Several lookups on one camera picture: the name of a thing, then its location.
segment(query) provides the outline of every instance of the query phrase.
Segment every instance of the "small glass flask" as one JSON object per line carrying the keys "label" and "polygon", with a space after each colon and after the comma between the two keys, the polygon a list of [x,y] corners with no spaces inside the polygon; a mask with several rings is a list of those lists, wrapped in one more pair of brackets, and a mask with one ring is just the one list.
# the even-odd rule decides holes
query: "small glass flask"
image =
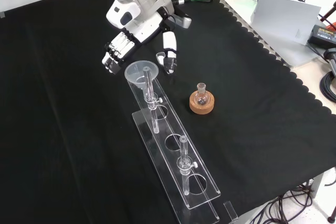
{"label": "small glass flask", "polygon": [[198,105],[207,105],[210,102],[210,96],[205,90],[206,85],[199,83],[197,85],[197,94],[195,95],[195,103]]}

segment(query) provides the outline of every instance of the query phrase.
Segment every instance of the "clear acrylic rack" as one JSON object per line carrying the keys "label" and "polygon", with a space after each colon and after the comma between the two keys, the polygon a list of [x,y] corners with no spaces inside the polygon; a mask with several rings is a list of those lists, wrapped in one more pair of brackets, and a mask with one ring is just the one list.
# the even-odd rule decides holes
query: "clear acrylic rack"
{"label": "clear acrylic rack", "polygon": [[141,109],[133,119],[179,222],[216,223],[219,217],[211,200],[221,192],[156,80],[158,71],[150,61],[126,68],[125,77]]}

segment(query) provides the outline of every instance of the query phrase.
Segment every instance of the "black tablecloth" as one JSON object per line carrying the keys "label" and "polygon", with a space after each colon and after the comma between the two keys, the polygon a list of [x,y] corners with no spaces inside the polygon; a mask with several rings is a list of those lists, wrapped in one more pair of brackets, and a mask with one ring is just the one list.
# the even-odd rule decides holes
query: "black tablecloth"
{"label": "black tablecloth", "polygon": [[[1,223],[175,223],[132,122],[124,78],[101,64],[113,0],[45,0],[0,20]],[[178,69],[158,79],[239,215],[336,164],[336,118],[219,0],[190,3]],[[155,61],[162,35],[133,60]],[[205,82],[205,116],[188,98]]]}

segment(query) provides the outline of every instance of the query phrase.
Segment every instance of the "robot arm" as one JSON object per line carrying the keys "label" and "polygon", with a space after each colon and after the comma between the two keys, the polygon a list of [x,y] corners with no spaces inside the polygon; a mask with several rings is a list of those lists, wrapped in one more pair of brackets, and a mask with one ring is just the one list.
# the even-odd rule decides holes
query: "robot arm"
{"label": "robot arm", "polygon": [[177,46],[174,33],[165,24],[170,16],[178,20],[177,24],[189,25],[191,22],[186,16],[175,15],[171,0],[115,0],[107,19],[121,29],[121,33],[105,46],[102,63],[111,73],[117,73],[135,50],[162,31],[165,57],[158,60],[167,73],[173,73]]}

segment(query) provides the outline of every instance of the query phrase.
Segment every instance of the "white paper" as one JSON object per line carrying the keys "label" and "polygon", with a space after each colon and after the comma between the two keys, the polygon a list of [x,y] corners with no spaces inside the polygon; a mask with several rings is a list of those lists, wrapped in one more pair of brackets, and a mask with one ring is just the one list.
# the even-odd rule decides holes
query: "white paper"
{"label": "white paper", "polygon": [[294,0],[258,0],[251,18],[252,27],[263,34],[305,45],[320,9]]}

